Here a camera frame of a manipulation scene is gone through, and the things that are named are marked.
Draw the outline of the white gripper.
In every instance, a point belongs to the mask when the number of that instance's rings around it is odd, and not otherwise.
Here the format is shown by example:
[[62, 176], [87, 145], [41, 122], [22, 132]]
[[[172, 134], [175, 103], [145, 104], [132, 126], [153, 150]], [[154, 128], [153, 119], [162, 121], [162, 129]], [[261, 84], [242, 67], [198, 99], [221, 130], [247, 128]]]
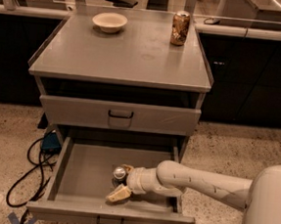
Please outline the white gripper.
[[126, 174], [128, 174], [126, 179], [126, 185], [120, 184], [112, 192], [107, 195], [108, 202], [120, 202], [128, 199], [131, 193], [142, 195], [146, 193], [146, 190], [142, 185], [142, 177], [147, 174], [147, 169], [145, 167], [136, 167], [132, 165], [123, 164], [122, 167], [125, 169]]

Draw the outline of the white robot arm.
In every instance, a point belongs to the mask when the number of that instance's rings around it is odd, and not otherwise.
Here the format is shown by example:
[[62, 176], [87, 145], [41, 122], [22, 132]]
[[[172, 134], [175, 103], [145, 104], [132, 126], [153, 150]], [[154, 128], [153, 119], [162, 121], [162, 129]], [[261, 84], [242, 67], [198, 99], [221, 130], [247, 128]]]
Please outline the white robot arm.
[[191, 188], [242, 211], [242, 224], [281, 224], [281, 164], [265, 168], [253, 180], [196, 170], [172, 160], [155, 168], [125, 164], [120, 169], [125, 182], [108, 194], [109, 202], [145, 193], [172, 198]]

